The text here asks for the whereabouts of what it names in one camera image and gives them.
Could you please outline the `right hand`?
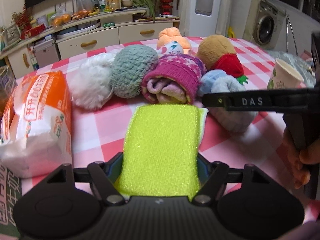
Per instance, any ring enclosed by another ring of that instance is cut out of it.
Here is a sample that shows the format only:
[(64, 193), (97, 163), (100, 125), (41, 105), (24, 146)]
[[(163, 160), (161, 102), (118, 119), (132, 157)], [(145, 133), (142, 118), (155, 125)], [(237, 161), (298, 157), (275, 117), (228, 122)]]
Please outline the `right hand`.
[(287, 159), (291, 165), (295, 189), (299, 189), (302, 186), (306, 185), (311, 177), (310, 172), (303, 166), (318, 164), (320, 161), (319, 139), (313, 142), (308, 148), (304, 150), (297, 150), (293, 142), (291, 133), (287, 128), (285, 128), (283, 134), (283, 144), (287, 149)]

